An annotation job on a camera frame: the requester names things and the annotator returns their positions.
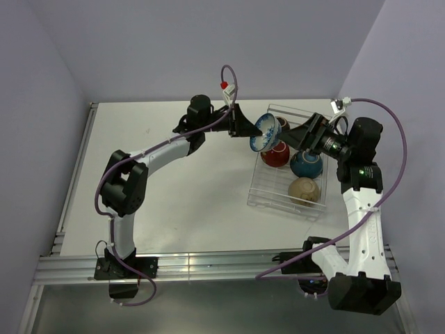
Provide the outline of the blue white floral bowl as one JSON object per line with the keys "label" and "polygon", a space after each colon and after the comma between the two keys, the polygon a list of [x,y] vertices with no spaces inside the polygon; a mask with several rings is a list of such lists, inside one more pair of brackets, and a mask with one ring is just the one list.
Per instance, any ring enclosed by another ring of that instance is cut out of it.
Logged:
{"label": "blue white floral bowl", "polygon": [[256,121],[255,127],[261,132],[261,135],[250,137],[250,149],[253,152],[267,152],[279,143],[282,127],[272,113],[263,114]]}

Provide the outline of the small tan patterned bowl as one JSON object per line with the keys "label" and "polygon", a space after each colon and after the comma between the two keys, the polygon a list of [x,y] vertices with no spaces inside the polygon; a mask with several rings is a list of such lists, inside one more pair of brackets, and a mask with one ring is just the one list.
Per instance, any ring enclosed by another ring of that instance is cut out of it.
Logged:
{"label": "small tan patterned bowl", "polygon": [[282,132],[286,132],[286,131],[290,130],[289,122],[285,118],[278,116],[278,117],[276,117],[276,119],[280,124]]}

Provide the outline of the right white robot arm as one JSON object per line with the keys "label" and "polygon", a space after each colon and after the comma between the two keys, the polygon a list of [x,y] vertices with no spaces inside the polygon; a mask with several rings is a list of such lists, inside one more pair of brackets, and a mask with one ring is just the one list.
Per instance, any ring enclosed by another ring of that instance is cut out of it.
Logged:
{"label": "right white robot arm", "polygon": [[381,315],[402,294],[392,279],[382,240],[380,206],[387,198],[382,172],[374,162],[383,126],[357,118],[346,135],[338,134],[322,115],[280,134],[280,140],[300,151],[323,153],[337,160],[337,179],[348,216],[349,258],[336,243],[341,237],[310,237],[295,257],[308,271],[321,270],[327,279],[327,299],[333,310]]}

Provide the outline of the tan blue-outside bowl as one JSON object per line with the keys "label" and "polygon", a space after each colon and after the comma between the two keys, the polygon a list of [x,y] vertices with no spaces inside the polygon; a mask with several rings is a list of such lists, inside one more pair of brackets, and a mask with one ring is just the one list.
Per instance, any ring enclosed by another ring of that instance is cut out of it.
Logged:
{"label": "tan blue-outside bowl", "polygon": [[289,166],[297,177],[316,179],[323,172],[323,160],[315,154],[297,151],[290,159]]}

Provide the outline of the black glossy bowl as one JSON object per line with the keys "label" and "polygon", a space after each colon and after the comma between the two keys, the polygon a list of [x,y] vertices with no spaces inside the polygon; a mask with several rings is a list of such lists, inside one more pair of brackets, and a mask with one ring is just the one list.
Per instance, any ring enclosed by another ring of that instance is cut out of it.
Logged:
{"label": "black glossy bowl", "polygon": [[297,205],[311,206],[313,203],[318,202],[320,189],[313,179],[299,177],[290,183],[288,195],[290,196],[290,201]]}

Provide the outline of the white plain bowl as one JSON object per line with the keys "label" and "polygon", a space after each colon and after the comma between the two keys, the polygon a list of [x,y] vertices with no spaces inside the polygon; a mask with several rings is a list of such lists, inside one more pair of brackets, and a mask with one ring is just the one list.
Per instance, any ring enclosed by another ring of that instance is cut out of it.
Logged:
{"label": "white plain bowl", "polygon": [[280,141],[273,149],[261,152],[260,157],[261,160],[270,167],[283,167],[290,159],[290,149],[286,143]]}

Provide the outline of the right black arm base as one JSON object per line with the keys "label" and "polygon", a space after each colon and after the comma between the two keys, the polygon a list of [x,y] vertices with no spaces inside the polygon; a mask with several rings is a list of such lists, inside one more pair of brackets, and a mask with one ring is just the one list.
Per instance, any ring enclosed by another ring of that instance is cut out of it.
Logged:
{"label": "right black arm base", "polygon": [[[272,258],[273,262],[279,262],[280,264],[290,260],[291,258],[301,254],[302,251],[297,252],[281,252]],[[281,274],[291,275],[291,274],[310,274],[313,273],[315,276],[322,276],[322,271],[319,266],[317,266],[310,257],[305,257],[302,260],[298,260],[284,268],[281,269]],[[323,294],[326,292],[328,282],[326,279],[323,280],[300,280],[300,288],[303,292],[308,294]]]}

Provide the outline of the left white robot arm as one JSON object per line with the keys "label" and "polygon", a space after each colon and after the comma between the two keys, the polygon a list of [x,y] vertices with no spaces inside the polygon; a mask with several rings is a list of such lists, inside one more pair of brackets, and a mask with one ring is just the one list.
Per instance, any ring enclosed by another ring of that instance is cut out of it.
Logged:
{"label": "left white robot arm", "polygon": [[110,268],[118,277],[127,278],[136,268],[134,217],[145,199],[149,176],[193,154],[204,143],[207,132],[227,132],[231,137],[261,136],[239,104],[233,102],[215,110],[209,97],[196,95],[171,138],[139,153],[116,150],[109,158],[96,190],[95,209],[110,219],[108,252],[114,256]]}

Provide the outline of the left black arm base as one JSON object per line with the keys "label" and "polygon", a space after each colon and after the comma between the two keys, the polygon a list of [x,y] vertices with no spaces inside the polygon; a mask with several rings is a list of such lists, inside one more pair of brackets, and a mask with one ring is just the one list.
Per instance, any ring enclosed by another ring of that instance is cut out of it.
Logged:
{"label": "left black arm base", "polygon": [[[136,250],[125,259],[117,259],[109,249],[104,249],[104,255],[98,256],[93,279],[108,281],[108,295],[112,302],[126,307],[136,307],[150,302],[157,293],[154,279],[157,275],[159,259],[157,257],[138,257]],[[152,284],[151,295],[139,302],[128,302],[139,292],[141,280]]]}

